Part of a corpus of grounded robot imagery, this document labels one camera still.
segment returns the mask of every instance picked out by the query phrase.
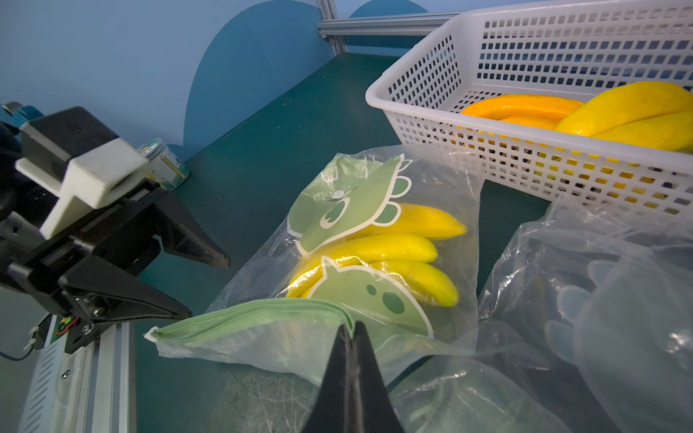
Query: green zipper seal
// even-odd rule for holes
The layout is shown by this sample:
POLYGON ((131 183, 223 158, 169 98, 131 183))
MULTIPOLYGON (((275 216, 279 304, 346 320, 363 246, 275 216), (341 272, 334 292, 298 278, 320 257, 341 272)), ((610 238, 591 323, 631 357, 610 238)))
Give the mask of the green zipper seal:
POLYGON ((144 337, 151 342, 164 340, 181 344, 204 344, 242 330, 287 320, 324 320, 344 324, 353 337, 355 322, 347 310, 336 303, 318 299, 259 299, 224 310, 181 320, 163 328, 154 327, 144 337))

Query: metal rail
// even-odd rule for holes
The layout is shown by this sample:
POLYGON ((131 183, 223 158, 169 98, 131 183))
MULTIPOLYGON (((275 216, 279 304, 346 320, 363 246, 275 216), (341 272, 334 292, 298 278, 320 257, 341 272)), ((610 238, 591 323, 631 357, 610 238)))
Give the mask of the metal rail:
POLYGON ((426 36, 458 13, 394 15, 349 19, 324 19, 317 24, 320 35, 426 36))

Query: green cartoon print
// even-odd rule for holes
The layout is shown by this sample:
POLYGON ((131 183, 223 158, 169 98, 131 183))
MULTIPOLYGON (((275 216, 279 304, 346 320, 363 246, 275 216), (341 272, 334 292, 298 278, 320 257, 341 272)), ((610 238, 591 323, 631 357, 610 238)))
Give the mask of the green cartoon print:
POLYGON ((300 238, 349 191, 383 163, 338 154, 299 194, 289 210, 288 231, 300 238))
POLYGON ((332 259, 323 257, 322 278, 308 298, 346 308, 355 320, 366 324, 374 347, 397 333, 433 338, 428 317, 412 295, 391 276, 370 267, 338 267, 332 259))
POLYGON ((348 157, 333 160, 289 211, 288 229, 300 238, 301 254, 307 256, 371 224, 394 224, 401 207, 390 199, 411 188, 411 179, 398 175, 410 163, 404 154, 385 163, 348 157))

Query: transparent plastic bag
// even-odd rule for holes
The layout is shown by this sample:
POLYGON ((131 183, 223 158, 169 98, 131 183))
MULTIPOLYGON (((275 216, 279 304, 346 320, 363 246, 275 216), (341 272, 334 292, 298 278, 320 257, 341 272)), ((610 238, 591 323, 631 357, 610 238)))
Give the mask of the transparent plastic bag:
POLYGON ((425 355, 473 352, 483 172, 467 152, 336 155, 205 315, 146 337, 162 356, 315 384, 339 323, 366 323, 386 383, 425 355))
POLYGON ((520 226, 477 348, 391 394, 408 432, 693 431, 693 224, 561 197, 520 226))

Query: cable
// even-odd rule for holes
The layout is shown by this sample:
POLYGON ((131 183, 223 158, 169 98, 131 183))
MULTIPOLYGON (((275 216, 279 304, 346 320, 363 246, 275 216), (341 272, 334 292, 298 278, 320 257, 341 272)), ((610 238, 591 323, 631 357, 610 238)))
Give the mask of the cable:
POLYGON ((71 319, 70 323, 68 323, 67 326, 65 328, 63 328, 62 330, 60 330, 60 326, 58 326, 58 330, 55 332, 55 335, 57 335, 59 337, 59 336, 65 334, 72 327, 72 325, 77 323, 79 320, 80 320, 79 317, 76 317, 74 320, 71 319))
POLYGON ((33 346, 33 344, 32 344, 31 347, 29 348, 29 352, 27 352, 23 357, 9 356, 9 355, 7 355, 7 354, 5 354, 5 353, 2 353, 2 352, 0 352, 0 356, 3 357, 3 358, 5 358, 6 360, 10 360, 10 361, 22 361, 22 360, 25 360, 26 357, 28 357, 29 355, 31 355, 31 353, 32 353, 33 351, 34 351, 34 346, 33 346))

